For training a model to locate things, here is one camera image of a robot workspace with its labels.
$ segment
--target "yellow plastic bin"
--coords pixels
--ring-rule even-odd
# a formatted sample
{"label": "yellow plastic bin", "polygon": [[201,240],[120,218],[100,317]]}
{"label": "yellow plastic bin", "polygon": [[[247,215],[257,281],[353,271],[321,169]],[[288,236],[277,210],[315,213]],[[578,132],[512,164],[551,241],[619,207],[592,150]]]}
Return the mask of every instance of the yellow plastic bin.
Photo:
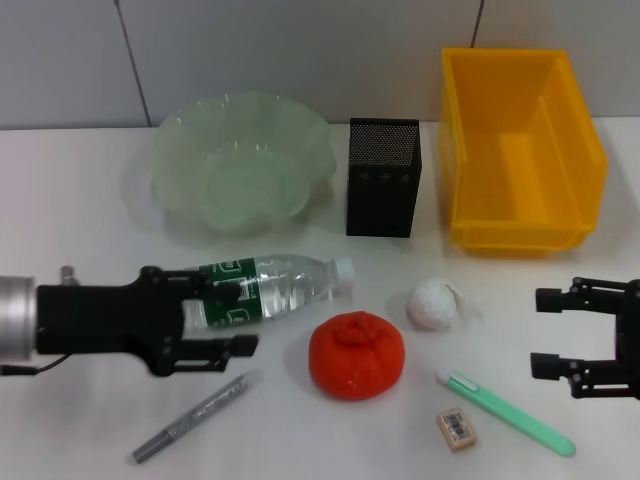
{"label": "yellow plastic bin", "polygon": [[451,241],[504,255],[580,245],[607,160],[566,53],[446,48],[442,63]]}

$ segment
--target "black mesh pen holder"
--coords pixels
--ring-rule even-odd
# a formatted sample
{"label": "black mesh pen holder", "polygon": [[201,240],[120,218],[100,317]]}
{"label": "black mesh pen holder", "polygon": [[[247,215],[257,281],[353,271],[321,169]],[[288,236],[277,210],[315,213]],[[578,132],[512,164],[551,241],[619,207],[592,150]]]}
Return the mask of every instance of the black mesh pen holder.
{"label": "black mesh pen holder", "polygon": [[421,171],[417,120],[352,118],[347,235],[411,236]]}

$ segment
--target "gray marker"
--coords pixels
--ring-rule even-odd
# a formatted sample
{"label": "gray marker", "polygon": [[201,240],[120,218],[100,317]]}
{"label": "gray marker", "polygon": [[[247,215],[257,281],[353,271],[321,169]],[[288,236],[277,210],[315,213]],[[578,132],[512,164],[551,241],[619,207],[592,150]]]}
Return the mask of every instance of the gray marker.
{"label": "gray marker", "polygon": [[255,369],[234,378],[216,393],[199,403],[175,422],[163,428],[160,433],[136,449],[131,455],[136,463],[146,462],[160,450],[165,449],[180,437],[200,425],[222,407],[262,381],[262,370]]}

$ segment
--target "wall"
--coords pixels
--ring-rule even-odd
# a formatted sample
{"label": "wall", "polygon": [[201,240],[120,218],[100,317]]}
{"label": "wall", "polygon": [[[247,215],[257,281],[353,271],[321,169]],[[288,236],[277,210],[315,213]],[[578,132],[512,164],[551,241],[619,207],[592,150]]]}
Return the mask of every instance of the wall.
{"label": "wall", "polygon": [[[0,128],[156,125],[259,89],[331,121],[433,120],[481,0],[0,0]],[[564,48],[596,116],[640,115],[640,2],[486,0],[478,47]]]}

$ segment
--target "table surface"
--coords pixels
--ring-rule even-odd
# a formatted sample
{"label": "table surface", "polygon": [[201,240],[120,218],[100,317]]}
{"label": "table surface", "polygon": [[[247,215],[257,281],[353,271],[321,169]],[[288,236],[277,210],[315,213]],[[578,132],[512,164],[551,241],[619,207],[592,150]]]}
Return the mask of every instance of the table surface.
{"label": "table surface", "polygon": [[[640,119],[596,121],[609,157],[598,229],[546,260],[468,257],[441,228],[434,173],[436,129],[421,127],[423,169],[410,239],[344,234],[348,127],[331,142],[338,170],[303,216],[252,238],[225,238],[166,218],[144,170],[152,129],[0,133],[0,272],[58,281],[63,264],[85,284],[124,284],[143,265],[181,268],[268,253],[349,256],[352,300],[315,305],[261,326],[253,358],[226,373],[150,376],[128,355],[75,356],[35,378],[0,380],[0,471],[6,478],[114,479],[602,479],[637,471],[640,404],[571,398],[564,382],[533,380],[531,351],[606,359],[613,319],[537,314],[537,287],[576,275],[639,275]],[[464,319],[444,332],[414,330],[408,292],[441,276],[466,294]],[[312,384],[307,345],[335,313],[365,309],[394,322],[406,345],[398,384],[366,402],[329,399]],[[36,358],[44,363],[51,357]],[[128,454],[234,376],[260,366],[262,385],[142,466]],[[572,438],[561,458],[435,381],[457,368]],[[462,407],[479,443],[449,452],[436,415]]]}

